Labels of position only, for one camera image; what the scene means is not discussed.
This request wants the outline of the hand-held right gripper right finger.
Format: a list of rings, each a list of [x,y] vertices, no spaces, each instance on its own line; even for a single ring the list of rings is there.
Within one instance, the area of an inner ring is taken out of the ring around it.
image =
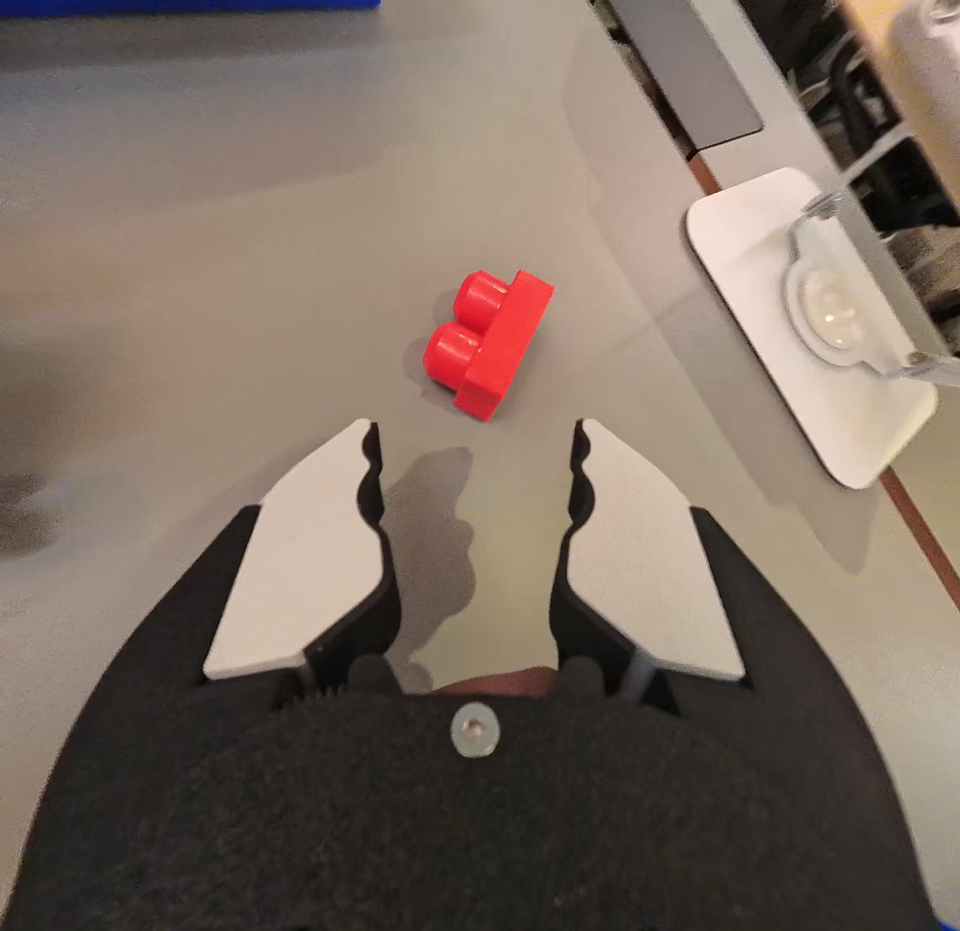
[[[661,672],[737,684],[746,667],[687,497],[593,418],[574,426],[569,526],[553,580],[558,664],[605,684]]]

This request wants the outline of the red double toy block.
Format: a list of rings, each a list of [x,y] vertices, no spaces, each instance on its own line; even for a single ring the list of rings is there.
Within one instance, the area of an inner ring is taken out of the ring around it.
[[[553,286],[520,270],[511,282],[476,270],[464,278],[453,319],[423,352],[426,375],[454,393],[454,406],[489,421],[506,397],[547,307]]]

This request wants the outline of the black inset table panel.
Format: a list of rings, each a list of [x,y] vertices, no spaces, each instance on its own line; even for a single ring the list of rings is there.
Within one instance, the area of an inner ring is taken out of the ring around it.
[[[763,121],[690,0],[606,0],[695,153]]]

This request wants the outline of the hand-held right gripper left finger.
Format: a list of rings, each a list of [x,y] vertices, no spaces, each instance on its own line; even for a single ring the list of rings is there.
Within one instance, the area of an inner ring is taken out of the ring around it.
[[[402,624],[382,527],[378,424],[355,420],[281,477],[253,530],[203,663],[210,681],[309,670],[343,681]]]

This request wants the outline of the white document stand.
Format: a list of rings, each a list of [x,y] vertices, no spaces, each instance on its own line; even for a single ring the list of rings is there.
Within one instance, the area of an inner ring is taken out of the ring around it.
[[[703,150],[720,190],[686,238],[824,470],[863,490],[958,408],[958,360],[738,0],[687,1],[759,129]]]

